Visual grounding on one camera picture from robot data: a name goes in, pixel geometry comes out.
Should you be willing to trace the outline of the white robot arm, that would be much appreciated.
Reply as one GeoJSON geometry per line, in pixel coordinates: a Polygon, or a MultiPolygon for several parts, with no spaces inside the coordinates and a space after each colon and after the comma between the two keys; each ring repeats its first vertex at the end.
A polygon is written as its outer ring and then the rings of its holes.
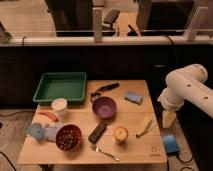
{"type": "Polygon", "coordinates": [[[191,64],[169,72],[166,87],[157,101],[163,107],[162,126],[169,128],[176,120],[176,112],[189,101],[213,118],[213,90],[205,85],[208,72],[201,64],[191,64]]]}

